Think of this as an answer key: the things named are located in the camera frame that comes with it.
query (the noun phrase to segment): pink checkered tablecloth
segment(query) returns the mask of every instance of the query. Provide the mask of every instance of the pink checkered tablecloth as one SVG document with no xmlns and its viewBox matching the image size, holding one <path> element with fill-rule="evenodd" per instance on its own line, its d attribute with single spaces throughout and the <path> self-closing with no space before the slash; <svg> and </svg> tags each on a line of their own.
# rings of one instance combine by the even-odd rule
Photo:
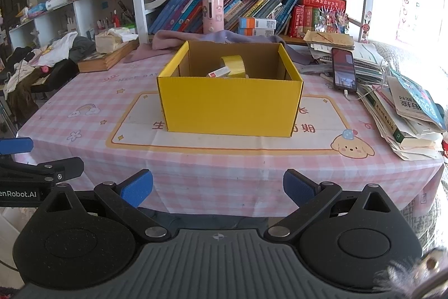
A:
<svg viewBox="0 0 448 299">
<path fill-rule="evenodd" d="M 304 76 L 304 94 L 336 101 L 350 128 L 372 147 L 374 156 L 351 159 L 335 151 L 226 154 L 107 147 L 106 141 L 136 96 L 157 90 L 156 76 L 168 61 L 169 56 L 163 55 L 79 74 L 20 129 L 18 136 L 31 137 L 34 149 L 16 155 L 16 160 L 36 164 L 79 156 L 84 173 L 70 181 L 77 190 L 93 189 L 106 180 L 121 182 L 148 168 L 154 188 L 142 206 L 171 213 L 286 216 L 297 208 L 283 192 L 282 178 L 288 168 L 315 182 L 330 180 L 345 190 L 360 191 L 367 183 L 378 183 L 399 209 L 415 198 L 415 215 L 429 211 L 443 160 L 400 159 L 380 137 L 361 102 L 346 100 L 316 76 Z"/>
</svg>

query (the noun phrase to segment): phone screen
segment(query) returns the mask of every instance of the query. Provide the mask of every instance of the phone screen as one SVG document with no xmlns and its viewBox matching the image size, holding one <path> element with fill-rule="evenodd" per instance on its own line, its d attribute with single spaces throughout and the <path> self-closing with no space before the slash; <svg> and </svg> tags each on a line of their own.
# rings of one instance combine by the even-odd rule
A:
<svg viewBox="0 0 448 299">
<path fill-rule="evenodd" d="M 347 50 L 332 49 L 332 56 L 335 86 L 356 91 L 356 74 L 352 53 Z"/>
</svg>

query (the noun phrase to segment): pink cylinder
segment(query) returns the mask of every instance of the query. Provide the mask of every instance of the pink cylinder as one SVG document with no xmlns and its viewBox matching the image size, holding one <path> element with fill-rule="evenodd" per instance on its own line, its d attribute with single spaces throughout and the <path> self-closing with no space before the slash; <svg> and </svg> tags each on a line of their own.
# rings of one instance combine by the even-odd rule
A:
<svg viewBox="0 0 448 299">
<path fill-rule="evenodd" d="M 202 0 L 203 33 L 224 29 L 224 0 Z"/>
</svg>

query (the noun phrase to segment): purple cloth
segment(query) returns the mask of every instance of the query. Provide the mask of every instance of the purple cloth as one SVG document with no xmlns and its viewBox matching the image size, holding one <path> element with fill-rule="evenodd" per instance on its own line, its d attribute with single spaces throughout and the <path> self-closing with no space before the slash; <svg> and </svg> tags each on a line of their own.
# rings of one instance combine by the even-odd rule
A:
<svg viewBox="0 0 448 299">
<path fill-rule="evenodd" d="M 124 62 L 133 62 L 149 57 L 158 56 L 162 54 L 175 53 L 176 50 L 185 41 L 212 41 L 217 43 L 268 43 L 276 42 L 281 43 L 291 60 L 302 65 L 308 65 L 313 61 L 310 54 L 302 54 L 295 51 L 292 47 L 288 46 L 279 36 L 244 36 L 232 31 L 218 31 L 215 33 L 209 33 L 208 35 L 202 35 L 197 33 L 185 33 L 177 31 L 158 31 L 154 35 L 152 44 L 141 44 L 138 49 L 131 52 L 125 57 Z"/>
</svg>

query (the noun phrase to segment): yellow tape roll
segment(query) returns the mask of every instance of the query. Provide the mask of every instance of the yellow tape roll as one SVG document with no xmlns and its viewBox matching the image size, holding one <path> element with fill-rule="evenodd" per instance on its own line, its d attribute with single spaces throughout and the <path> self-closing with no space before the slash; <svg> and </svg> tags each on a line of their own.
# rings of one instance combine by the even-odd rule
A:
<svg viewBox="0 0 448 299">
<path fill-rule="evenodd" d="M 244 68 L 244 62 L 241 56 L 223 56 L 221 58 L 222 66 L 227 66 L 230 69 L 229 78 L 245 78 L 246 70 Z"/>
</svg>

